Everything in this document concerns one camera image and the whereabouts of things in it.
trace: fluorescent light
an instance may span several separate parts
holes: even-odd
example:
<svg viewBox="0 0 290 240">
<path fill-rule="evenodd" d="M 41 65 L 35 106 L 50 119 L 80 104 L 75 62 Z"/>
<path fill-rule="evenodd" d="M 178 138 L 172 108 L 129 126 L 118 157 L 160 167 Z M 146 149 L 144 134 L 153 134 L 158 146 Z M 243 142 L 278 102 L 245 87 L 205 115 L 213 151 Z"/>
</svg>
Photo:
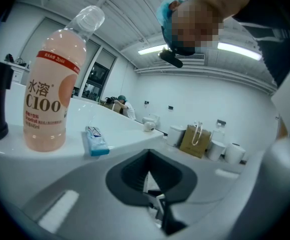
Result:
<svg viewBox="0 0 290 240">
<path fill-rule="evenodd" d="M 139 53 L 140 55 L 143 55 L 143 54 L 148 54 L 148 53 L 153 53 L 153 52 L 162 51 L 163 48 L 168 49 L 168 46 L 167 46 L 166 44 L 164 44 L 164 45 L 159 45 L 159 46 L 154 46 L 154 47 L 147 48 L 147 49 L 144 49 L 144 50 L 139 50 L 138 53 Z"/>
<path fill-rule="evenodd" d="M 230 44 L 224 43 L 224 42 L 218 43 L 218 49 L 226 50 L 229 52 L 232 51 L 233 53 L 245 55 L 245 56 L 253 58 L 254 60 L 257 60 L 257 61 L 261 59 L 261 54 L 259 54 L 259 53 L 253 52 L 253 51 L 248 50 L 248 49 L 244 49 L 244 48 L 239 47 L 239 46 L 230 45 Z"/>
</svg>

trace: blue hairnet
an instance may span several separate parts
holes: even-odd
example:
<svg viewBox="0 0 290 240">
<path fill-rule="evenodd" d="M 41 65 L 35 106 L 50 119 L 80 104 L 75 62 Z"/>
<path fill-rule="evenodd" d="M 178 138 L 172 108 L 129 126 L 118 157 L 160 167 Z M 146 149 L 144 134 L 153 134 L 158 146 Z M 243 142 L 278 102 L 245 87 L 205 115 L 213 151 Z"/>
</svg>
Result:
<svg viewBox="0 0 290 240">
<path fill-rule="evenodd" d="M 172 14 L 172 10 L 170 10 L 168 7 L 174 1 L 179 1 L 180 3 L 183 2 L 182 0 L 164 0 L 161 3 L 160 7 L 157 9 L 156 16 L 157 16 L 158 22 L 164 28 L 166 27 L 167 20 L 171 17 L 171 14 Z"/>
</svg>

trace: blue soap wrapper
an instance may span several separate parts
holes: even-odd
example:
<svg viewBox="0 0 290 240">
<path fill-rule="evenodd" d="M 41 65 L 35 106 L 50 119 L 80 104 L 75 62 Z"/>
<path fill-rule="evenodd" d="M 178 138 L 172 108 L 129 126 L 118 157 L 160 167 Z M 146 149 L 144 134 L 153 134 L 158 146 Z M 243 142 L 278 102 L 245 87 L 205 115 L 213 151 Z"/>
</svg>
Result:
<svg viewBox="0 0 290 240">
<path fill-rule="evenodd" d="M 86 127 L 86 136 L 92 157 L 108 155 L 109 148 L 97 127 Z"/>
</svg>

